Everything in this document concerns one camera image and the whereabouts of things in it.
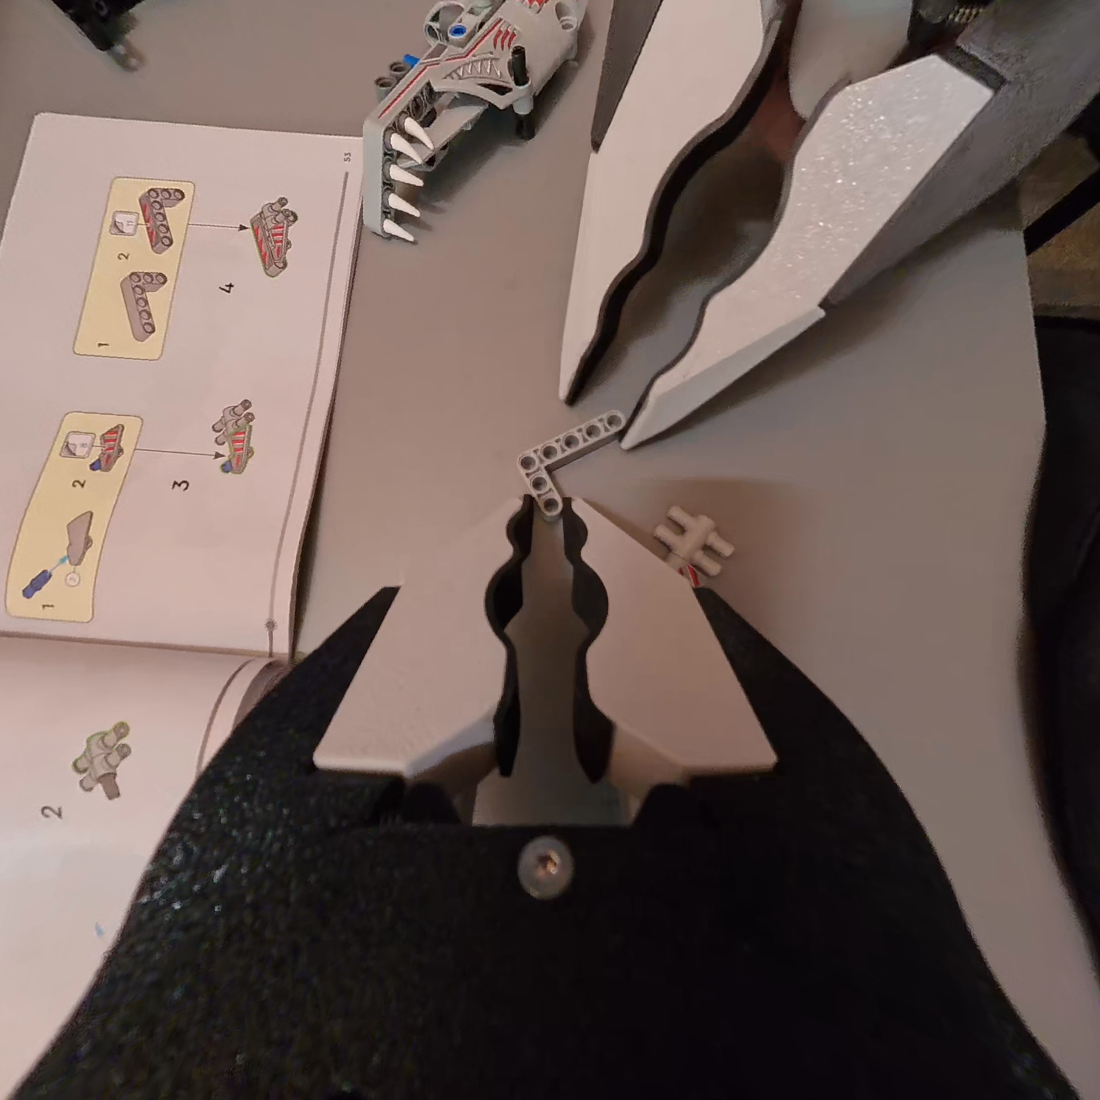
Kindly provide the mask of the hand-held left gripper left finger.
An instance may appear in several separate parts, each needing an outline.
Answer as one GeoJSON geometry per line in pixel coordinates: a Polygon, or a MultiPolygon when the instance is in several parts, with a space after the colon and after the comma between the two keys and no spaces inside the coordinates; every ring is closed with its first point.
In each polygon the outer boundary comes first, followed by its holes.
{"type": "Polygon", "coordinates": [[[531,497],[507,497],[406,567],[315,771],[401,780],[512,773],[521,688],[503,627],[523,608],[531,518],[531,497]]]}

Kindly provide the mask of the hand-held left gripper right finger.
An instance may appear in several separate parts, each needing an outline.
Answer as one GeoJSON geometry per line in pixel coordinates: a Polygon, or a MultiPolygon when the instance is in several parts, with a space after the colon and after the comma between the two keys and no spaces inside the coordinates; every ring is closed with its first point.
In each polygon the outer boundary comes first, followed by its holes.
{"type": "Polygon", "coordinates": [[[577,650],[573,738],[586,780],[632,797],[692,779],[770,773],[770,746],[701,592],[598,508],[565,503],[577,650]]]}

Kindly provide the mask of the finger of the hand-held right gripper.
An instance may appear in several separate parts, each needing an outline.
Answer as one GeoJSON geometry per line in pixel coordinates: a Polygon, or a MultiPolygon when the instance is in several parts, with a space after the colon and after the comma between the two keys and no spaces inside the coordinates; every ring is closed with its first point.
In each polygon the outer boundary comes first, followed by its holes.
{"type": "Polygon", "coordinates": [[[616,0],[573,261],[561,400],[607,357],[625,295],[657,265],[673,203],[762,108],[788,6],[616,0]]]}
{"type": "Polygon", "coordinates": [[[989,83],[942,56],[837,93],[788,161],[770,245],[705,302],[690,349],[650,379],[619,447],[673,432],[825,320],[828,294],[989,100],[989,83]]]}

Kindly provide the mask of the small striped grey brick assembly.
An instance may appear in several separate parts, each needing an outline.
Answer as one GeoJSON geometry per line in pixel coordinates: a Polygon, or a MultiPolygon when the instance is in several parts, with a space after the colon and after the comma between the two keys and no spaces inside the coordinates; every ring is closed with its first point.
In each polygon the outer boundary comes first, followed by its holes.
{"type": "Polygon", "coordinates": [[[677,504],[667,508],[667,522],[654,526],[654,539],[667,554],[667,567],[677,574],[690,588],[705,588],[723,577],[732,545],[717,534],[708,518],[692,518],[677,504]]]}

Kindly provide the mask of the grey angled brick beam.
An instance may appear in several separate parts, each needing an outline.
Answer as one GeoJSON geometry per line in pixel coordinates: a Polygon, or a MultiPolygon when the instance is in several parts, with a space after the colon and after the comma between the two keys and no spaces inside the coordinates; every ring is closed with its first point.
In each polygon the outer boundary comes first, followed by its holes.
{"type": "Polygon", "coordinates": [[[556,471],[609,447],[625,428],[624,411],[595,416],[517,457],[517,475],[523,478],[529,497],[535,503],[545,522],[565,514],[565,497],[556,491],[556,471]]]}

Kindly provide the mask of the grey desk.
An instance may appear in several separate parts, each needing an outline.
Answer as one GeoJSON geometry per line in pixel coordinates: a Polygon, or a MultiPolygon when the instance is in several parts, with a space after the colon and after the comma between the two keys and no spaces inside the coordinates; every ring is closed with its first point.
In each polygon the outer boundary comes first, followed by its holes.
{"type": "MultiPolygon", "coordinates": [[[[531,144],[491,124],[428,174],[416,245],[362,242],[302,564],[312,650],[401,554],[489,514],[517,450],[632,411],[692,305],[770,221],[778,171],[732,145],[684,188],[662,265],[569,411],[556,400],[586,127],[609,6],[531,144]]],[[[646,550],[677,503],[736,545],[723,599],[871,740],[1035,1040],[1092,1094],[1092,977],[1054,867],[1023,697],[1021,545],[1039,454],[1013,199],[871,282],[677,433],[565,484],[646,550]]]]}

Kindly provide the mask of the grey toothed dinosaur head model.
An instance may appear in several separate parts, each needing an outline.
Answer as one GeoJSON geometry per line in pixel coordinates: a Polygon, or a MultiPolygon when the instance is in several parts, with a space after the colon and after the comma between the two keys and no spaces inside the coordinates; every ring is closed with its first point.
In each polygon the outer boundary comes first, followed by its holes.
{"type": "Polygon", "coordinates": [[[422,56],[394,60],[373,81],[362,118],[362,229],[412,242],[399,217],[416,217],[406,188],[450,156],[489,111],[517,137],[535,131],[535,96],[577,60],[586,0],[441,0],[426,11],[422,56]]]}

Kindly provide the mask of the open instruction booklet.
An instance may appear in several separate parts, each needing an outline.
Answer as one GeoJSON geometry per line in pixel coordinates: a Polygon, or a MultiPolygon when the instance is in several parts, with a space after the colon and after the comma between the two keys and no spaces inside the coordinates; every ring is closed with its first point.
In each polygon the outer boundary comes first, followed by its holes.
{"type": "Polygon", "coordinates": [[[294,650],[351,137],[35,115],[5,221],[5,993],[81,986],[294,650]]]}

